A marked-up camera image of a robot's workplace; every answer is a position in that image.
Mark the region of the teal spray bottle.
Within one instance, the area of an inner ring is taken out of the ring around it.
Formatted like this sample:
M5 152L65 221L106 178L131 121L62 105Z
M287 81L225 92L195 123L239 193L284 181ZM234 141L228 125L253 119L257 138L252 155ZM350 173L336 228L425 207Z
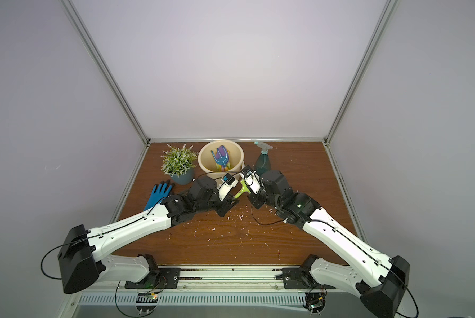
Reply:
M255 171L259 176L271 170L271 161L269 159L269 150L273 147L267 143L255 141L254 144L261 149L261 154L256 160Z

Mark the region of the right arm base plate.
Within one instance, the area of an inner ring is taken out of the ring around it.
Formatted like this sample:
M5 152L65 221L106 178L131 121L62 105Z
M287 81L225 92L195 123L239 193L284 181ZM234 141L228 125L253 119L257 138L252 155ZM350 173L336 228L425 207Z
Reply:
M311 290L321 287L309 271L303 268L282 268L275 279L280 280L286 290Z

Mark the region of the green rake wooden handle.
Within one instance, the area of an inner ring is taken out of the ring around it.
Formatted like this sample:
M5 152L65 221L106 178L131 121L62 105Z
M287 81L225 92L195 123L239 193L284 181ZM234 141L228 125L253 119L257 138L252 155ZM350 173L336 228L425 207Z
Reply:
M243 195L244 193L251 193L250 189L248 188L248 185L246 184L245 180L241 179L240 180L240 184L241 184L241 189L239 190L239 192L234 196L234 199L238 199L241 195Z

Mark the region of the purple trowel pink handle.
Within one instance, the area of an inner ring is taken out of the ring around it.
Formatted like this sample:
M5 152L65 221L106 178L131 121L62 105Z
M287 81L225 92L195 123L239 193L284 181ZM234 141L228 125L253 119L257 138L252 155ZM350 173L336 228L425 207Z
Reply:
M218 155L216 156L216 162L220 165L220 167L224 170L230 169L230 155L228 150L224 145L221 145L217 149Z

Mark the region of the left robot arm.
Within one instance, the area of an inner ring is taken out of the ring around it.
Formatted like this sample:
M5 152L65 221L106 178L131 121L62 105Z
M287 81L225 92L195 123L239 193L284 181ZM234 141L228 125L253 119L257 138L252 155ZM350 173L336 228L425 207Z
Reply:
M81 292L96 282L138 283L147 276L156 276L150 257L117 257L114 251L152 233L190 221L197 213L215 211L225 216L238 202L230 193L237 184L230 174L224 176L221 184L204 176L196 179L188 190L170 193L153 207L122 221L92 229L84 225L73 227L57 255L64 293Z

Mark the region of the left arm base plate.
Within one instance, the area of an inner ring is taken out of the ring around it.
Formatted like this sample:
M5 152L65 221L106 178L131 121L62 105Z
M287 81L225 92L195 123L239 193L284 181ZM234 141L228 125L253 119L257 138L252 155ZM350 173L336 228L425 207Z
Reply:
M124 285L126 289L176 289L180 278L180 268L159 268L149 273L138 283L127 281Z

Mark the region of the blue rake yellow handle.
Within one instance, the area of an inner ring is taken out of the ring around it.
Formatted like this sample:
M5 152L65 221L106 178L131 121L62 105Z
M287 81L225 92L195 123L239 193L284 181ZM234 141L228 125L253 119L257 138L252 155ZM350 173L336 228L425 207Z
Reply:
M226 151L219 147L216 149L216 151L211 151L211 154L216 163L216 168L224 172L228 163L228 154Z

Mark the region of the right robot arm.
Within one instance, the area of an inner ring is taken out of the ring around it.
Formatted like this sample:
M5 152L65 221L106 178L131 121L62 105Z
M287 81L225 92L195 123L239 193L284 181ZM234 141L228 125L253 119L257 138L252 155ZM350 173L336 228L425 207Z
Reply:
M258 175L249 167L241 171L249 201L259 209L267 204L285 223L323 242L346 265L315 257L308 264L310 276L355 295L375 317L395 317L408 290L410 264L401 256L390 257L369 246L340 225L316 200L294 191L278 170Z

